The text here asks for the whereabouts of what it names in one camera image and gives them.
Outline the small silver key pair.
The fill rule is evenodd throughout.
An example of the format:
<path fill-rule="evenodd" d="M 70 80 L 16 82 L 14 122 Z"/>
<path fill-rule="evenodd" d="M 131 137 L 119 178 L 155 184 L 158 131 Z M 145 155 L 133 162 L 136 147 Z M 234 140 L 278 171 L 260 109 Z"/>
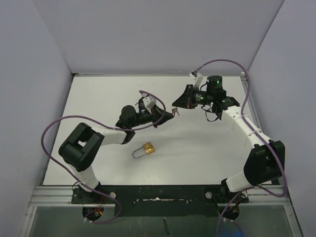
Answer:
<path fill-rule="evenodd" d="M 178 116 L 179 116 L 179 115 L 180 115 L 180 114 L 179 114 L 179 112 L 178 112 L 178 108 L 177 108 L 177 107 L 172 108 L 172 110 L 171 110 L 171 111 L 172 111 L 173 116 L 176 116 L 176 115 L 178 115 Z"/>

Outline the brass padlock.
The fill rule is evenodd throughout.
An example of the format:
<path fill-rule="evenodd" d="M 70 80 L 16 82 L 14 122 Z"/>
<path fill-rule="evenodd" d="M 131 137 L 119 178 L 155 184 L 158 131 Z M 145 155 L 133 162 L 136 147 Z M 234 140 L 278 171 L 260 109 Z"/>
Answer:
<path fill-rule="evenodd" d="M 135 159 L 141 158 L 143 156 L 149 155 L 155 151 L 154 146 L 151 142 L 147 142 L 141 147 L 137 148 L 132 152 L 132 157 Z"/>

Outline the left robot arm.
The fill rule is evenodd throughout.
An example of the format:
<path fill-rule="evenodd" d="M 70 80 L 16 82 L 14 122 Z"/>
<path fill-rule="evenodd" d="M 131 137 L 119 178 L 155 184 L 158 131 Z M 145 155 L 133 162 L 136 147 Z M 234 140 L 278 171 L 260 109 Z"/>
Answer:
<path fill-rule="evenodd" d="M 135 135 L 131 129 L 140 125 L 153 123 L 159 125 L 174 118 L 156 105 L 152 96 L 146 96 L 138 101 L 138 110 L 132 105 L 124 106 L 116 128 L 92 128 L 84 122 L 79 123 L 59 148 L 58 154 L 80 180 L 80 187 L 84 190 L 83 197 L 90 203 L 99 200 L 101 191 L 92 163 L 101 146 L 111 144 L 127 144 Z"/>

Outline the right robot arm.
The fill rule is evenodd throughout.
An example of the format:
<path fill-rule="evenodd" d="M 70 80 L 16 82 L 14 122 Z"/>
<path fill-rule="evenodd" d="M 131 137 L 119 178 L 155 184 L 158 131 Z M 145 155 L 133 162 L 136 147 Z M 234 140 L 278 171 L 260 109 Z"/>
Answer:
<path fill-rule="evenodd" d="M 209 106 L 211 113 L 231 128 L 249 150 L 243 170 L 223 181 L 221 199 L 230 202 L 241 190 L 281 177 L 285 162 L 284 144 L 266 136 L 242 113 L 239 102 L 234 97 L 227 96 L 223 89 L 221 76 L 207 77 L 205 91 L 200 88 L 203 76 L 196 71 L 191 76 L 195 83 L 186 85 L 183 94 L 172 106 L 183 109 L 194 109 L 198 105 Z"/>

